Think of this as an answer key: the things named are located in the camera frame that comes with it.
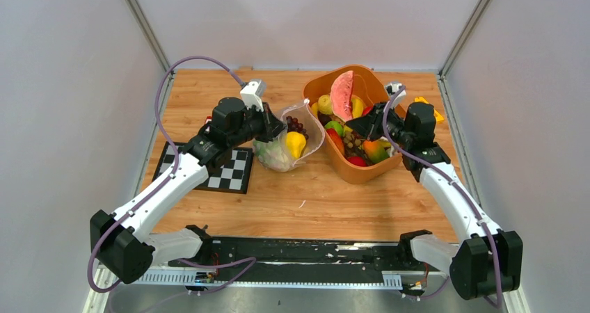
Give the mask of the orange plastic basket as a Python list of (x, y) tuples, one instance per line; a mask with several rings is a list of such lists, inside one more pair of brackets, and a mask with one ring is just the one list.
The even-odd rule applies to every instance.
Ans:
[[(316, 102), (320, 96), (328, 94), (336, 78), (344, 72), (354, 73), (353, 94), (363, 100), (365, 104), (375, 104), (388, 100), (385, 86), (378, 77), (363, 65), (345, 65), (309, 80), (302, 90), (302, 97), (310, 102)], [(386, 159), (373, 166), (356, 166), (350, 163), (337, 149), (334, 142), (327, 137), (322, 148), (325, 150), (335, 173), (350, 184), (363, 184), (369, 180), (392, 170), (401, 163), (401, 155)]]

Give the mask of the dark toy grapes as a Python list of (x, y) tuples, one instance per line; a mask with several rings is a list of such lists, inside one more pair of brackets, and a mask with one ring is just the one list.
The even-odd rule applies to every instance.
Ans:
[(304, 127), (303, 123), (299, 121), (298, 118), (289, 115), (286, 117), (286, 122), (288, 132), (297, 132), (303, 135), (305, 139), (309, 139), (307, 129)]

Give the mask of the yellow toy bell pepper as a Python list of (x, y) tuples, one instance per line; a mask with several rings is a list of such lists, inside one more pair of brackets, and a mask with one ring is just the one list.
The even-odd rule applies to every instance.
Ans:
[(297, 132), (288, 132), (285, 137), (285, 146), (294, 159), (302, 156), (303, 150), (307, 145), (307, 139)]

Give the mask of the clear zip top bag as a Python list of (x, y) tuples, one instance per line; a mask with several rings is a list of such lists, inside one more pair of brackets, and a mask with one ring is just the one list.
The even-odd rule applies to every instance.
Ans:
[(286, 130), (271, 142), (254, 141), (253, 150), (265, 168), (287, 172), (303, 165), (322, 146), (326, 133), (308, 98), (280, 110), (277, 117), (287, 125)]

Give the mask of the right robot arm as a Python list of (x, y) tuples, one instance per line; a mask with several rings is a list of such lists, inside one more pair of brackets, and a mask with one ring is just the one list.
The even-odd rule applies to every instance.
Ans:
[(523, 240), (488, 217), (461, 183), (450, 158), (434, 140), (432, 105), (414, 102), (401, 118), (387, 102), (379, 102), (346, 125), (366, 141), (388, 139), (404, 167), (444, 211), (460, 241), (454, 246), (428, 231), (406, 234), (402, 237), (406, 245), (397, 251), (401, 266), (412, 270), (425, 262), (435, 267), (449, 276), (465, 300), (491, 295), (501, 299), (504, 292), (519, 289)]

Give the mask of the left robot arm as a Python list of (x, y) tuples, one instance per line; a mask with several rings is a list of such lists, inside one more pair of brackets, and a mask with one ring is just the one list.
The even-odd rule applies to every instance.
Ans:
[(91, 217), (88, 279), (93, 279), (95, 261), (125, 284), (170, 260), (188, 258), (196, 266), (208, 265), (213, 248), (197, 232), (184, 228), (154, 234), (154, 226), (188, 192), (218, 172), (235, 147), (252, 139), (270, 142), (286, 128), (266, 102), (246, 106), (236, 97), (220, 100), (199, 132), (181, 148), (173, 148), (175, 158), (164, 173), (115, 211), (100, 209)]

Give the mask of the green toy lettuce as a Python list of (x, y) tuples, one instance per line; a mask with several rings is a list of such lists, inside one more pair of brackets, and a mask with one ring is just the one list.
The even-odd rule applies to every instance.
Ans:
[(294, 159), (280, 140), (269, 143), (254, 140), (253, 149), (258, 161), (267, 169), (287, 172), (294, 168)]

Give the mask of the toy watermelon slice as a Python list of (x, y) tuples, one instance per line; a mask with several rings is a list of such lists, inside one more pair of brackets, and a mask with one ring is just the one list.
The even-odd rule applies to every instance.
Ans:
[(333, 114), (344, 122), (352, 120), (351, 98), (353, 93), (352, 70), (341, 73), (330, 88), (330, 100)]

